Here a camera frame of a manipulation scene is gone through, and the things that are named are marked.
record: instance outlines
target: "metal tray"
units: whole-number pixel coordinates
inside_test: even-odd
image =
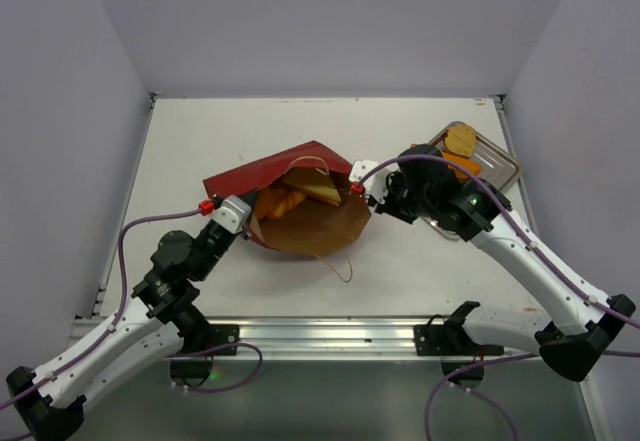
[[[429,144],[434,145],[440,150],[444,150],[444,138],[447,134],[447,130],[458,124],[466,123],[463,123],[462,121],[454,121],[448,126],[445,126],[442,131],[429,141]],[[522,165],[518,160],[507,153],[504,149],[496,146],[477,131],[476,149],[473,152],[471,159],[482,166],[480,177],[489,181],[501,192],[505,192],[513,186],[520,176],[522,176]],[[460,239],[457,234],[440,228],[434,220],[426,217],[422,219],[424,219],[425,222],[431,225],[445,238],[451,240]]]

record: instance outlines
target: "bag handle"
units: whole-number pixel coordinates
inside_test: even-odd
[[[300,156],[299,158],[296,158],[289,163],[289,166],[287,166],[287,171],[293,168],[298,161],[302,161],[304,159],[314,159],[316,161],[320,161],[322,164],[324,164],[324,171],[322,171],[320,168],[315,168],[315,170],[321,174],[324,174],[325,176],[329,176],[329,165],[324,159],[319,158],[318,156]]]
[[[349,259],[349,256],[346,257],[347,258],[347,263],[349,263],[349,277],[348,278],[342,277],[342,275],[333,266],[333,264],[331,264],[329,261],[327,261],[323,257],[318,256],[317,254],[314,254],[314,256],[318,259],[318,261],[320,261],[321,263],[326,265],[331,271],[333,271],[335,273],[335,275],[338,276],[343,283],[346,284],[349,281],[351,281],[351,279],[353,278],[353,264],[351,264],[351,260]]]

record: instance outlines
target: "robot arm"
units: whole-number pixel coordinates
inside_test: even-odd
[[[368,177],[365,173],[378,169],[378,163],[358,161],[350,175],[352,189],[364,194],[377,213],[408,223],[428,216],[441,228],[471,242],[509,271],[546,313],[513,313],[467,302],[443,326],[426,329],[454,347],[498,344],[539,353],[561,376],[582,381],[624,325],[595,304],[625,316],[635,311],[635,305],[624,295],[610,297],[588,283],[531,232],[493,186],[484,180],[479,181],[485,186],[474,180],[460,183],[447,163],[440,151],[428,144],[402,153],[399,169],[394,172],[380,169]],[[526,233],[529,241],[525,242],[518,230]],[[568,278],[569,285],[540,254]],[[579,288],[586,300],[571,285]]]
[[[192,304],[199,294],[192,281],[203,281],[244,232],[253,201],[251,193],[218,202],[196,238],[183,231],[164,235],[151,257],[153,268],[118,319],[107,317],[56,358],[7,377],[12,396],[28,393],[15,405],[36,441],[67,439],[86,412],[154,361],[206,347],[209,323]]]

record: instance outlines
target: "white table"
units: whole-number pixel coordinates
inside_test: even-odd
[[[384,160],[411,143],[464,121],[507,148],[491,99],[159,99],[138,168],[126,220],[193,209],[202,179],[308,140],[349,160]],[[524,215],[517,186],[507,193]],[[133,229],[125,255],[130,284],[149,270],[160,237],[195,235],[201,217]],[[238,241],[206,282],[196,305],[207,316],[399,317],[450,313],[466,300],[513,310],[537,302],[492,259],[425,223],[372,216],[361,238],[330,257],[354,276],[344,284],[324,264]],[[111,271],[101,314],[120,296]]]

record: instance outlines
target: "red cable tip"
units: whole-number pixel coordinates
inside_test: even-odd
[[[210,199],[205,199],[198,205],[198,208],[200,208],[200,213],[202,213],[203,216],[211,214],[213,213],[214,209],[213,201],[211,201]]]
[[[358,196],[362,196],[364,194],[364,184],[360,184],[358,182],[351,183],[351,192]]]

